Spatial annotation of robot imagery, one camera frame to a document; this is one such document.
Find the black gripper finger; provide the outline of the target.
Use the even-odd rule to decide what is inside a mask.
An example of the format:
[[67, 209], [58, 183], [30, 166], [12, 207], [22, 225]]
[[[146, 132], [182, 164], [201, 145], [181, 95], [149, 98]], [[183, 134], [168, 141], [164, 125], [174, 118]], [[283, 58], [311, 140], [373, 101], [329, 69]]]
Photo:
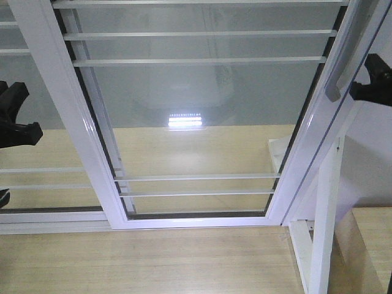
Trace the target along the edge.
[[35, 146], [42, 138], [39, 123], [16, 123], [18, 112], [28, 96], [25, 83], [15, 82], [8, 86], [6, 81], [1, 81], [1, 148]]
[[391, 67], [378, 55], [371, 53], [365, 60], [370, 83], [353, 82], [350, 95], [353, 100], [391, 106]]

